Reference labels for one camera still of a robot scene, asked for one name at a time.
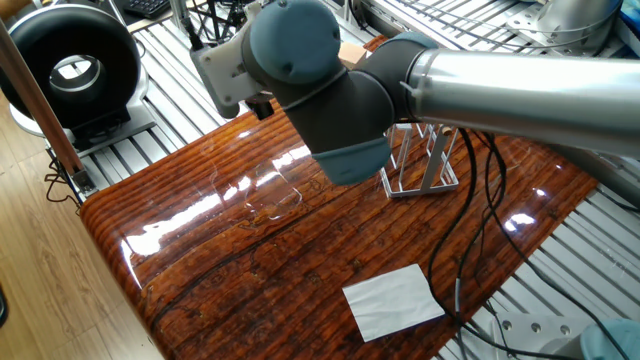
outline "black cable cord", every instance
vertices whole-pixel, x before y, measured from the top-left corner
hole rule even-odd
[[[204,48],[204,44],[202,43],[202,40],[196,33],[195,27],[193,27],[193,22],[191,22],[191,18],[189,18],[188,16],[184,17],[180,19],[180,23],[182,24],[182,27],[184,28],[184,30],[187,32],[187,35],[189,36],[189,41],[191,42],[191,49],[198,51]]]
[[[487,161],[485,162],[484,190],[485,190],[485,196],[487,198],[487,201],[491,202],[492,204],[494,204],[495,208],[498,208],[500,206],[500,204],[502,203],[502,200],[504,199],[505,192],[502,191],[502,190],[503,189],[506,190],[505,178],[500,176],[500,182],[498,183],[498,186],[497,186],[496,190],[494,191],[493,195],[491,195],[490,194],[491,193],[491,183],[489,181],[490,180],[490,178],[489,178],[489,173],[490,173],[489,170],[491,168],[491,160],[492,160],[492,157],[493,157],[493,149],[482,138],[482,136],[480,136],[476,131],[473,131],[473,134],[478,138],[478,140],[480,140],[480,142],[482,142],[489,149],[489,154],[487,155]],[[487,133],[484,133],[484,134],[487,137],[492,137],[493,138],[493,135],[490,135],[490,134],[487,134]],[[483,252],[484,252],[485,233],[486,233],[485,227],[486,227],[486,224],[487,224],[488,220],[491,219],[491,216],[487,214],[487,212],[489,210],[490,210],[490,207],[487,205],[487,207],[482,212],[482,223],[481,223],[481,226],[478,229],[478,232],[474,236],[473,240],[471,241],[471,243],[467,247],[467,250],[465,251],[465,254],[464,254],[463,258],[460,261],[460,267],[459,267],[459,270],[458,270],[458,279],[462,279],[462,269],[464,268],[464,263],[466,261],[466,258],[469,255],[469,252],[471,251],[471,248],[473,247],[473,244],[478,239],[478,235],[482,234],[482,238],[481,238],[481,241],[480,241],[480,254],[478,255],[478,258],[476,259],[476,263],[475,263],[474,270],[473,270],[473,278],[474,278],[476,284],[478,285],[478,288],[480,288],[480,289],[482,289],[482,285],[480,284],[480,281],[478,280],[478,272],[479,272],[479,266],[480,266],[480,259],[482,258],[482,255],[483,255]],[[491,305],[490,300],[487,300],[487,307],[488,307],[489,312],[495,318],[497,326],[500,329],[500,336],[502,338],[503,344],[508,348],[509,345],[507,344],[507,339],[504,336],[504,329],[502,328],[502,325],[500,324],[500,319],[498,319],[498,314],[496,313],[495,309],[493,308],[493,305]],[[512,352],[507,352],[507,354],[510,355],[514,359],[518,359],[517,355],[512,353]]]
[[[467,147],[467,152],[469,153],[469,159],[471,161],[471,183],[469,184],[469,193],[467,194],[467,198],[466,198],[464,204],[462,205],[462,207],[458,211],[458,215],[456,215],[454,221],[451,222],[451,224],[449,225],[449,228],[447,228],[447,230],[445,231],[445,233],[442,236],[442,238],[438,241],[438,243],[436,243],[436,246],[435,246],[435,248],[433,250],[433,253],[431,254],[431,258],[429,259],[429,267],[428,267],[428,272],[427,272],[427,282],[429,283],[429,287],[432,289],[431,292],[433,293],[433,297],[434,297],[434,299],[436,299],[436,302],[443,309],[445,309],[444,305],[435,296],[435,290],[434,290],[434,287],[433,287],[433,280],[432,280],[432,277],[433,277],[433,264],[435,262],[436,255],[438,254],[438,251],[440,251],[440,248],[446,242],[446,240],[449,237],[449,235],[451,235],[451,233],[453,232],[453,230],[455,230],[455,228],[457,227],[457,225],[460,222],[460,220],[462,220],[462,217],[469,210],[469,207],[471,206],[471,201],[473,200],[473,196],[475,194],[477,176],[478,176],[478,169],[477,169],[477,165],[476,165],[476,154],[475,154],[475,151],[473,149],[473,145],[471,144],[471,139],[469,138],[469,134],[467,134],[465,129],[460,129],[460,135],[464,139],[465,145]],[[459,311],[460,311],[460,309],[456,306],[456,314],[457,314],[457,316],[453,316],[452,314],[449,314],[449,315],[454,320],[456,320],[457,325],[459,327],[464,327],[465,324],[461,322],[461,316],[459,316]],[[466,359],[467,356],[466,356],[464,341],[462,340],[462,333],[461,332],[458,333],[458,341],[460,343],[460,351],[461,351],[462,357],[463,357],[463,359]]]
[[[136,44],[138,44],[142,48],[142,54],[140,54],[140,58],[143,58],[147,54],[147,47],[144,45],[142,41],[136,38],[134,38],[134,40],[136,41]]]
[[[360,28],[360,30],[366,29],[368,25],[363,25],[360,22],[360,19],[358,19],[358,17],[356,16],[356,12],[353,10],[353,2],[352,2],[352,0],[347,0],[347,6],[349,7],[349,11],[351,12],[351,16],[353,16],[353,19],[356,21],[356,24],[358,24],[358,27]]]
[[[495,144],[495,141],[491,138],[488,137],[487,142],[491,145],[492,151],[495,153],[496,155],[496,159],[498,161],[498,166],[500,168],[500,174],[503,178],[506,178],[507,175],[507,166],[504,162],[504,159],[502,158],[500,151],[498,150],[498,147]],[[582,310],[584,313],[586,313],[591,319],[593,319],[593,321],[595,321],[595,323],[598,325],[598,327],[600,328],[600,330],[602,331],[602,333],[605,335],[605,337],[611,342],[611,344],[616,348],[616,350],[618,351],[618,353],[620,353],[620,355],[622,356],[622,358],[624,360],[629,360],[629,356],[627,356],[627,354],[624,352],[624,350],[622,349],[622,347],[620,347],[620,344],[616,341],[616,339],[613,338],[613,336],[611,335],[611,333],[609,332],[609,330],[602,324],[602,322],[600,321],[600,319],[598,319],[598,317],[593,314],[589,309],[587,309],[582,303],[580,303],[578,300],[576,300],[573,296],[571,296],[571,294],[567,293],[560,285],[556,284],[552,279],[548,278],[546,276],[546,274],[544,274],[543,272],[540,271],[540,269],[538,269],[537,266],[535,266],[533,263],[531,263],[531,261],[529,260],[529,258],[527,258],[527,256],[522,252],[522,250],[520,250],[520,248],[518,247],[518,245],[513,241],[513,239],[511,238],[511,236],[509,235],[509,233],[505,230],[504,226],[502,225],[502,221],[500,220],[500,218],[498,217],[498,214],[496,213],[496,208],[493,206],[493,204],[489,203],[489,206],[491,207],[491,215],[493,216],[493,218],[495,219],[496,224],[498,225],[498,227],[500,228],[500,231],[502,232],[502,234],[507,238],[507,241],[509,242],[509,244],[511,244],[511,247],[513,247],[513,249],[518,253],[518,255],[520,256],[520,258],[524,261],[525,264],[527,264],[531,270],[533,270],[533,272],[536,274],[536,276],[538,278],[540,278],[540,280],[542,280],[545,284],[547,284],[549,287],[551,287],[552,289],[554,289],[556,292],[558,292],[560,295],[562,295],[563,297],[565,297],[567,300],[571,301],[574,305],[576,305],[580,310]]]
[[[54,173],[53,174],[47,174],[44,177],[44,181],[50,183],[49,184],[49,188],[47,189],[47,200],[50,201],[50,202],[54,202],[54,203],[61,203],[61,202],[65,202],[67,200],[71,200],[71,202],[73,202],[75,204],[75,206],[76,206],[76,215],[78,215],[78,213],[80,211],[80,203],[73,196],[67,195],[63,199],[53,199],[51,197],[51,191],[53,190],[53,186],[55,184],[65,184],[65,185],[69,185],[70,184],[68,182],[69,180],[65,176],[65,171],[62,169],[62,165],[60,164],[60,162],[58,161],[57,158],[53,158],[51,160],[51,163],[49,163],[49,169],[51,169],[51,171],[53,171]]]
[[[538,354],[538,353],[531,352],[531,351],[511,349],[511,348],[508,348],[508,347],[503,346],[501,344],[498,344],[495,341],[491,340],[490,338],[486,337],[484,334],[479,333],[473,327],[471,327],[471,326],[469,326],[467,324],[458,322],[458,317],[454,314],[454,312],[449,310],[444,305],[444,302],[437,296],[437,294],[435,292],[435,287],[433,286],[433,264],[435,262],[435,258],[437,257],[438,252],[440,251],[440,249],[442,248],[442,245],[446,242],[447,238],[451,235],[451,233],[453,232],[453,230],[455,229],[457,224],[460,222],[460,220],[462,219],[464,214],[469,209],[469,206],[471,205],[471,200],[473,200],[473,196],[474,196],[474,193],[475,193],[475,183],[476,183],[476,180],[477,180],[477,165],[476,165],[476,161],[475,161],[476,160],[475,159],[475,151],[473,149],[473,145],[471,143],[471,139],[469,138],[469,135],[467,134],[467,132],[464,129],[460,129],[460,135],[462,136],[462,138],[465,141],[467,152],[469,153],[469,159],[471,161],[471,184],[469,185],[469,192],[467,194],[467,198],[465,200],[464,205],[460,208],[459,213],[456,215],[454,221],[451,222],[451,225],[445,231],[445,234],[443,235],[443,237],[440,240],[438,240],[438,242],[436,243],[436,246],[434,247],[434,250],[431,253],[431,257],[429,259],[429,266],[428,266],[428,271],[427,271],[427,283],[429,284],[429,288],[431,288],[431,293],[432,293],[433,299],[442,308],[444,313],[448,317],[450,317],[452,320],[456,321],[456,323],[458,325],[460,325],[462,328],[467,330],[469,333],[471,333],[473,336],[477,337],[481,341],[483,341],[483,342],[489,344],[490,346],[493,346],[493,347],[495,347],[495,348],[497,348],[499,350],[506,351],[506,352],[511,352],[511,353],[517,354],[517,355],[540,357],[540,358],[544,358],[544,359],[577,360],[577,359],[574,359],[574,358],[571,358],[571,357],[568,357],[568,356],[545,355],[545,354]]]

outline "wooden floor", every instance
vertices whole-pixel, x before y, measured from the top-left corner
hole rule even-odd
[[[95,249],[75,206],[46,200],[44,141],[20,130],[0,93],[3,360],[162,359]],[[70,193],[58,184],[53,196]]]

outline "white paper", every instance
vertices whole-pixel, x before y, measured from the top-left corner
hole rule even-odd
[[[342,291],[365,342],[444,315],[417,264]]]

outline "glossy wooden table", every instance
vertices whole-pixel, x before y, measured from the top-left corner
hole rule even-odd
[[[474,141],[483,170],[487,151]],[[458,190],[390,200],[379,178],[332,185],[277,108],[101,191],[82,219],[169,359],[429,359],[454,335],[450,320],[365,344],[341,289],[414,263],[426,271],[469,186],[462,145],[451,159]],[[531,253],[596,181],[544,146],[507,137],[498,146],[509,167],[500,215]],[[416,166],[422,159],[417,151],[409,158]],[[478,186],[436,261],[435,292],[450,307],[459,258],[486,206]],[[462,289],[468,318],[521,263],[488,226],[479,288],[471,280],[476,247]]]

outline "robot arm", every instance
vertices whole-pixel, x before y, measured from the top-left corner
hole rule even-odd
[[[456,52],[404,33],[348,71],[321,3],[256,2],[247,12],[234,39],[192,54],[214,102],[231,118],[239,101],[273,93],[336,184],[384,166],[383,132],[405,118],[640,158],[640,63]]]

